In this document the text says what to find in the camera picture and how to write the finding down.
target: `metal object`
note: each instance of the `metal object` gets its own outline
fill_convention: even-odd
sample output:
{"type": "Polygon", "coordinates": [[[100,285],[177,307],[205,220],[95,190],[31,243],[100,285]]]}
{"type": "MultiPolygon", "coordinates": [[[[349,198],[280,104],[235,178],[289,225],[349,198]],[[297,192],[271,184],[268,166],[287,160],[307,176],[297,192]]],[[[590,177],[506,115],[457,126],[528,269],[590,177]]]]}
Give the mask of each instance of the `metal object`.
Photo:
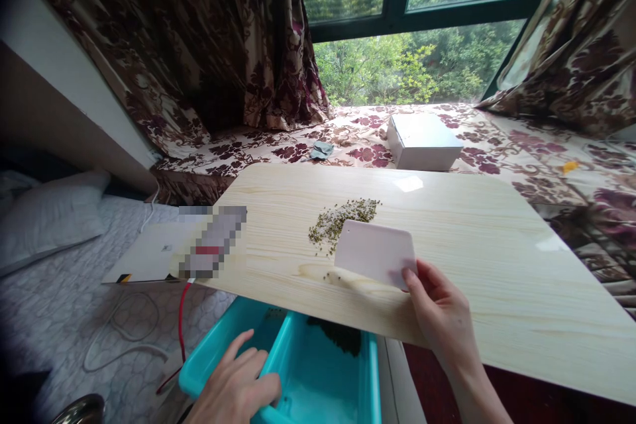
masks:
{"type": "Polygon", "coordinates": [[[66,406],[51,424],[102,424],[103,422],[104,399],[99,394],[87,394],[66,406]]]}

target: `floral curtain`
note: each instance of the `floral curtain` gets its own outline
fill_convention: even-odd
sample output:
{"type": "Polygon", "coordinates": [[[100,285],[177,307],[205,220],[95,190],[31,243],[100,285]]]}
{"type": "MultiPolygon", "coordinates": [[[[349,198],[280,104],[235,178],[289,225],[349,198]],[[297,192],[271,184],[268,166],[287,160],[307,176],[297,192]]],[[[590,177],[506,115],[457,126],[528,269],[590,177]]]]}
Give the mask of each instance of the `floral curtain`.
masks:
{"type": "Polygon", "coordinates": [[[636,122],[636,0],[556,0],[528,74],[479,104],[556,116],[597,138],[636,122]]]}
{"type": "Polygon", "coordinates": [[[48,0],[137,125],[185,158],[208,131],[333,117],[302,0],[48,0]]]}

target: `white card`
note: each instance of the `white card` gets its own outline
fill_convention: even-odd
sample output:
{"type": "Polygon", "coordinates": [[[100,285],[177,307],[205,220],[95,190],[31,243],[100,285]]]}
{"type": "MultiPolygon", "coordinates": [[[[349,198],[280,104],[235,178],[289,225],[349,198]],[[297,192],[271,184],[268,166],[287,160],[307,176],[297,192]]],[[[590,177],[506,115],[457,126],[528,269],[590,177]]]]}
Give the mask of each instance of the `white card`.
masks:
{"type": "Polygon", "coordinates": [[[406,290],[402,268],[417,273],[413,237],[391,227],[344,221],[334,265],[406,290]]]}

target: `green tree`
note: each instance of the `green tree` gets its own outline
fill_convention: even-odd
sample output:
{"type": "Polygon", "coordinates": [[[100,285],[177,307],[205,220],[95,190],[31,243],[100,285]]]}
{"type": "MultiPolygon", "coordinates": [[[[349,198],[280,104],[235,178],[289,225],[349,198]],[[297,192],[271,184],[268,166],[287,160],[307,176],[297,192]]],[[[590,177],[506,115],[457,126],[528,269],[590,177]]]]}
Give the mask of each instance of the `green tree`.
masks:
{"type": "MultiPolygon", "coordinates": [[[[378,15],[383,0],[305,0],[311,23],[378,15]]],[[[409,0],[409,8],[468,0],[409,0]]],[[[469,25],[315,44],[337,105],[476,101],[523,21],[469,25]]]]}
{"type": "Polygon", "coordinates": [[[321,81],[334,105],[425,103],[437,84],[423,67],[433,45],[414,49],[410,34],[314,46],[321,81]]]}

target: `fingernail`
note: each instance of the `fingernail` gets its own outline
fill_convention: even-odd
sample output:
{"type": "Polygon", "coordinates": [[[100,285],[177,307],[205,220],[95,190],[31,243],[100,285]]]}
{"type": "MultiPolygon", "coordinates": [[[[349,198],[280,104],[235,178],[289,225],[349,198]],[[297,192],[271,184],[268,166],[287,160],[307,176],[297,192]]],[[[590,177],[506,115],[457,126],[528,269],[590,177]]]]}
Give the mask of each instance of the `fingernail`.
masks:
{"type": "Polygon", "coordinates": [[[411,270],[410,268],[402,268],[402,278],[404,279],[405,282],[408,283],[409,280],[412,280],[415,278],[415,274],[413,273],[413,270],[411,270]]]}

